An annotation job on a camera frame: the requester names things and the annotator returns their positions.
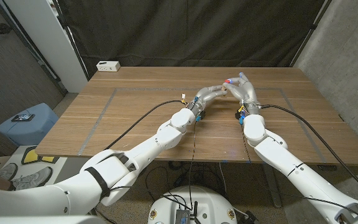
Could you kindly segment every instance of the wooden tabletop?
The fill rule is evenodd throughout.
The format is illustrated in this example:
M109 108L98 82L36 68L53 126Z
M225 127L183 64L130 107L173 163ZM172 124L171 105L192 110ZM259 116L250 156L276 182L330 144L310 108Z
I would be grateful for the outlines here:
M191 101L206 86L220 85L244 72L261 104L275 104L298 113L322 135L338 156L358 166L358 137L338 116L314 85L297 68L121 67L118 72L96 72L36 148L42 156L91 157L102 151L155 105ZM169 103L157 108L112 149L126 151L156 133L157 128L183 108ZM239 102L228 93L206 109L196 125L196 161L248 162L241 127L234 113ZM289 151L308 164L338 164L318 138L292 115L276 108L261 110L266 128L279 134ZM193 128L179 145L163 151L158 160L189 161ZM252 162L261 162L247 146Z

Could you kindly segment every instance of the blue container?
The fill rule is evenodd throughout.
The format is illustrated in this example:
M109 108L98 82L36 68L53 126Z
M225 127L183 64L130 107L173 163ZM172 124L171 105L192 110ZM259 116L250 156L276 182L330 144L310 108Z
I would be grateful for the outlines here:
M30 121L12 121L19 114L34 114ZM59 119L45 103L33 106L0 124L0 133L16 146L38 145Z

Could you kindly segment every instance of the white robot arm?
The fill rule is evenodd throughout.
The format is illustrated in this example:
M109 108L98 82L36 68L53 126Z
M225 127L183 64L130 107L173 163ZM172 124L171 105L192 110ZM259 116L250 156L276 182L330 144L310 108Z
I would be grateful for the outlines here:
M240 101L244 135L250 146L266 163L285 175L288 180L303 194L310 198L310 203L319 211L328 223L358 223L358 215L337 205L322 202L333 202L358 213L358 200L351 198L332 186L313 169L308 167L287 149L284 139L265 129L264 118L259 115L259 102L254 87L247 77L230 78L223 84Z
M72 178L16 192L0 190L0 216L84 215L99 202L111 205L162 151L179 143L186 127L200 117L210 101L226 93L221 86L201 89L187 108L175 113L151 138L129 151L98 153Z

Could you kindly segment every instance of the silver robotic hand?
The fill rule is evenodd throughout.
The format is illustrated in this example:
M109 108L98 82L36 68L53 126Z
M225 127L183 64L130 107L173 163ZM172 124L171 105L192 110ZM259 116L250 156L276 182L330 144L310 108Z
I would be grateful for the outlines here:
M254 86L248 78L240 72L239 78L229 78L223 83L223 87L230 90L233 96L240 101L240 105L244 106L249 114L259 114L260 103L256 98Z
M193 101L191 101L187 108L196 116L196 121L204 118L204 109L218 96L226 95L227 91L223 90L221 85L204 87L197 92Z

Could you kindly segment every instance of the shoe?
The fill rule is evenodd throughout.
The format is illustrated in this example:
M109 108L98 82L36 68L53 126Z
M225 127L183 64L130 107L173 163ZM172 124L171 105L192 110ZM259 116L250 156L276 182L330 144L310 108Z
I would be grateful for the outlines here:
M12 180L12 184L16 188L16 190L41 187L48 182L51 176L52 176L52 168L46 167L34 174L28 175L27 177L21 177Z
M10 163L0 170L0 177L5 180L12 180L12 178L16 175L16 172L17 165L14 163Z

